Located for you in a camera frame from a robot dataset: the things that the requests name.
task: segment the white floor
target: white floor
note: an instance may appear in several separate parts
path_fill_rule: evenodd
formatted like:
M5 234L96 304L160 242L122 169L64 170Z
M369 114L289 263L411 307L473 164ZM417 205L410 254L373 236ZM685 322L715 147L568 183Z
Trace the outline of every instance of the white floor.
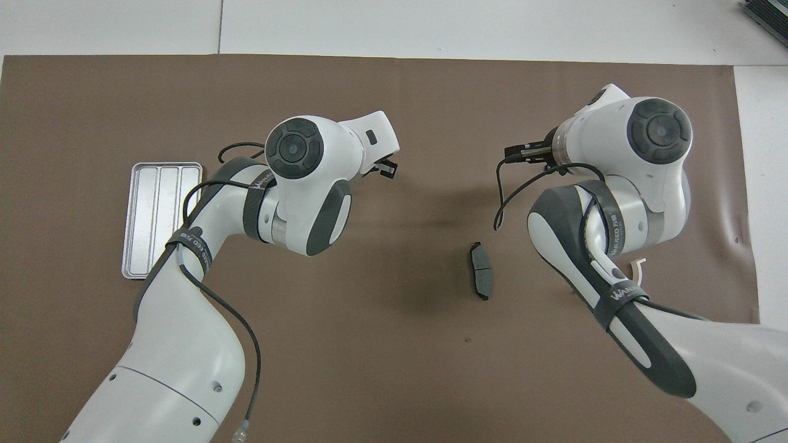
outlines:
M3 55L217 52L735 65L760 316L788 330L788 48L739 1L0 2Z

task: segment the cable connector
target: cable connector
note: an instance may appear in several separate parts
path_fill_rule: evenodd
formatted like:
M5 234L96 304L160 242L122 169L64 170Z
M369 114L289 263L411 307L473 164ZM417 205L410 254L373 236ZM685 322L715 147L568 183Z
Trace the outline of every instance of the cable connector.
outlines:
M504 148L504 162L506 163L548 163L552 160L552 147L545 142L532 142L516 144Z
M232 440L230 443L244 443L246 441L246 437L249 434L249 420L244 420L241 422L241 426L238 426L236 432L232 435Z

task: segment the screw hole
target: screw hole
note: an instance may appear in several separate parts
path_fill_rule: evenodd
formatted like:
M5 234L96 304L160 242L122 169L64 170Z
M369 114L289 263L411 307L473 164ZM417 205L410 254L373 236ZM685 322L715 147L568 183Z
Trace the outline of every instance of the screw hole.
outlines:
M758 400L753 400L747 403L747 412L760 412L760 410L763 408L764 405Z

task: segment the black circular joint cap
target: black circular joint cap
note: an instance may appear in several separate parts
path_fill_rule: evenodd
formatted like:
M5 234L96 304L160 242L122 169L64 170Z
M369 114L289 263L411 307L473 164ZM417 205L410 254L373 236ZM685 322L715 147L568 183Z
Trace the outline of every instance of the black circular joint cap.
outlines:
M607 90L607 89L603 87L603 88L602 88L602 89L601 89L599 92L597 92L597 94L596 94L596 95L594 95L594 96L593 96L593 99L591 99L591 101L589 102L589 104L587 104L586 106L591 106L591 105L593 105L594 103L596 103L596 102L597 102L597 100L599 100L599 99L600 99L600 97L602 97L602 94L604 94L604 92L605 92L606 90Z
M646 134L649 140L660 146L669 146L678 138L678 122L672 115L658 115L649 121Z
M638 157L656 165L667 165L689 150L692 128L684 112L673 103L646 99L632 109L626 137Z
M290 134L279 142L279 154L286 162L298 162L307 153L307 142L302 136Z
M266 141L266 158L280 177L306 177L323 158L323 138L317 125L305 118L291 118L277 126Z

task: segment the black object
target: black object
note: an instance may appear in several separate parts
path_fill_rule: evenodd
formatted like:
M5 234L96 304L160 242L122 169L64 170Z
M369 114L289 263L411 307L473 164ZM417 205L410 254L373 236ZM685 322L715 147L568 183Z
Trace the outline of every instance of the black object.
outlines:
M589 257L585 252L585 239L582 237L584 233L582 220L588 214L583 210L580 196L574 185L545 190L534 202L530 213L539 214L547 222L560 242L561 248L567 253L569 260L572 261L572 265L591 284L594 291L600 296L608 295L609 297L610 294L608 292L611 291L612 285L607 283L591 266ZM591 311L595 310L595 307L589 305L582 296L580 296L580 300ZM640 303L641 300L644 300L644 297L636 297L632 300L635 303ZM660 331L637 309L634 303L625 303L619 307L618 311L615 312L615 317L632 334L632 337L641 346L651 362L651 366L643 366L629 353L626 346L618 341L615 335L611 334L613 340L630 357L632 363L643 375L665 393L682 398L691 398L695 395L697 385L690 367L687 366L684 359L673 349Z
M331 189L329 189L329 193L325 196L323 206L320 207L320 212L318 212L318 216L314 219L314 224L309 232L307 238L307 255L319 254L331 246L331 235L339 221L345 197L349 195L350 184L347 180L337 180L331 185ZM345 220L342 221L343 229L344 223L347 221L347 216L348 215L345 214Z
M588 104L587 104L586 106L591 106L591 105L593 105L594 103L596 103L596 102L597 102L597 100L599 100L599 99L602 97L602 95L604 95L604 92L605 92L606 90L607 90L607 88L604 88L604 87L603 87L602 89L600 89L600 91L599 91L599 92L597 92L597 94L593 96L593 99L591 99L591 101L590 101L590 102L588 102Z
M747 0L744 13L788 47L788 0Z
M602 210L604 235L608 238L608 245L604 252L608 257L616 257L624 249L624 244L626 244L626 230L623 225L624 216L621 214L618 202L615 201L610 188L602 181L588 180L578 183L577 186L593 195L594 202Z
M599 295L599 301L593 308L593 317L607 332L610 330L610 322L613 321L615 314L625 304L638 297L648 299L649 295L631 280L620 281Z
M260 155L262 155L264 152L266 152L266 145L264 145L264 144L262 144L262 143L256 143L256 142L239 142L239 143L233 143L233 144L231 144L231 145L228 145L228 146L226 146L226 147L223 147L223 148L221 149L221 151L219 151L219 155L218 155L218 157L219 157L219 162L220 162L220 163L224 163L224 162L225 162L225 160L224 160L224 158L223 158L223 156L224 156L225 152L227 152L227 151L229 151L229 150L233 149L234 147L241 147L241 146L254 146L254 147L259 147L259 148L260 148L260 151L258 151L256 154L250 155L250 156L249 156L249 158L257 158L257 157L259 157Z
M648 99L635 105L626 123L632 151L649 163L675 162L690 148L692 126L676 105L662 99Z
M552 139L558 127L551 129L544 140L527 144L516 144L504 148L505 163L547 163L548 168L557 166L556 158L552 155Z
M203 267L203 273L206 273L210 269L210 265L214 264L214 256L208 249L208 243L200 236L202 233L203 230L199 226L192 226L188 229L181 227L173 233L173 236L169 238L166 244L183 244L199 259L199 264Z
M251 412L255 408L255 401L257 400L257 392L260 390L260 373L262 367L262 356L260 352L260 343L257 340L257 336L255 335L254 330L252 330L251 326L249 326L249 322L232 306L230 303L227 303L224 299L222 299L216 292L211 291L210 288L205 286L200 280L197 280L197 277L191 275L188 269L186 269L185 265L179 265L180 272L194 285L196 286L200 292L209 296L213 299L216 303L219 303L221 307L227 310L233 317L235 317L243 328L249 333L249 338L251 338L251 343L255 346L255 355L257 357L257 367L255 369L255 387L251 390L251 397L249 399L249 405L247 406L247 412L244 418L248 421L251 417Z
M470 262L474 267L474 288L482 300L490 300L493 291L493 265L485 247L476 242L470 247Z
M383 177L394 178L394 174L396 174L396 168L397 164L386 158L379 161L373 170L381 171L381 175Z
M377 144L377 137L375 136L375 131L372 129L366 132L366 138L370 139L370 144Z
M305 118L291 118L274 128L266 146L268 164L284 178L306 177L323 158L323 137Z
M569 168L585 168L595 173L601 181L604 181L604 175L602 174L602 172L599 171L599 169L597 169L593 165L589 165L588 163L567 163L566 165L558 165L558 166L553 166L552 168L547 168L543 172L531 177L527 182L521 184L519 188L515 189L504 200L504 187L500 183L500 167L501 165L504 164L505 160L506 158L504 160L501 160L500 163L498 163L498 167L496 168L496 172L495 172L496 179L498 180L498 196L500 198L500 207L498 208L498 212L496 212L495 214L495 218L492 220L492 228L495 229L496 231L504 223L504 208L506 207L506 205L508 205L509 202L513 198L515 198L523 189L528 188L530 185L534 183L534 181L537 181L542 177L548 176L556 172L561 173L561 171L564 171L563 173L566 173L566 171L568 171Z
M271 169L266 169L251 182L247 191L247 198L243 201L243 231L255 240L267 243L260 237L260 210L262 199L265 198L268 188L277 185Z

